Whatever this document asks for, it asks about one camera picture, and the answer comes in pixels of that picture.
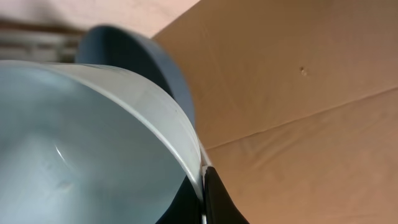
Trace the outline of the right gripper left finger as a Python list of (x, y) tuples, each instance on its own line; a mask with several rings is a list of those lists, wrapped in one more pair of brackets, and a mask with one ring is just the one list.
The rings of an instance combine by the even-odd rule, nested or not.
[(201, 203), (188, 177), (156, 224), (202, 224)]

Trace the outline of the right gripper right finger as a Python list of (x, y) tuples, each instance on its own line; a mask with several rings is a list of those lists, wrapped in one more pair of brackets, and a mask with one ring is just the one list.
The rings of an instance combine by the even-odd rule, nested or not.
[(204, 175), (207, 224), (249, 224), (233, 203), (216, 169), (207, 166)]

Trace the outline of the light blue bowl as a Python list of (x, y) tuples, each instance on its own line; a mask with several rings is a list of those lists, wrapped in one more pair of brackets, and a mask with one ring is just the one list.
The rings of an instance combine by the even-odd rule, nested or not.
[(196, 132), (149, 79), (117, 67), (1, 62), (1, 222), (156, 223), (188, 177)]

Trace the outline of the dark blue plate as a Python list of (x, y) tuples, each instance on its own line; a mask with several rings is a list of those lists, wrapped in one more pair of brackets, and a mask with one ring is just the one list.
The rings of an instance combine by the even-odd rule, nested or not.
[(156, 41), (118, 27), (96, 26), (80, 40), (75, 62), (119, 67), (142, 75), (166, 91), (195, 125), (195, 107), (183, 73)]

